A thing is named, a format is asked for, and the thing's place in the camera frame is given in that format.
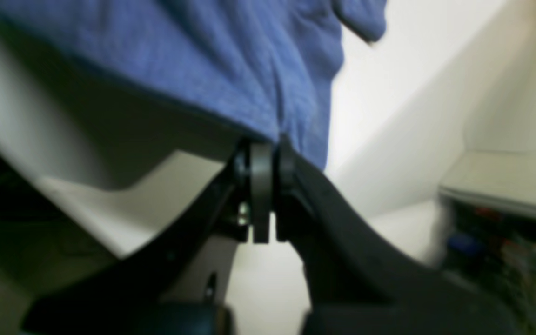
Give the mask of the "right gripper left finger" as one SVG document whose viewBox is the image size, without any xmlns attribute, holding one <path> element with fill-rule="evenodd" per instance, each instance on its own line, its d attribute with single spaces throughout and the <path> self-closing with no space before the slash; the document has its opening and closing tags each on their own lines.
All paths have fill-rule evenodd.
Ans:
<svg viewBox="0 0 536 335">
<path fill-rule="evenodd" d="M 234 335 L 223 298 L 238 244 L 269 241 L 269 144 L 245 143 L 153 241 L 72 286 L 36 299 L 26 335 Z"/>
</svg>

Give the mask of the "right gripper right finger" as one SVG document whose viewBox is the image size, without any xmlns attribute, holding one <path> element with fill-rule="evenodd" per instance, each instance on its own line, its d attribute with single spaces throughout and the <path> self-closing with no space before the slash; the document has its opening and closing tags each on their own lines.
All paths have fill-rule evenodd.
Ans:
<svg viewBox="0 0 536 335">
<path fill-rule="evenodd" d="M 275 154 L 276 238 L 305 271 L 304 335 L 518 335 L 500 301 L 455 284 L 380 236 L 283 137 Z"/>
</svg>

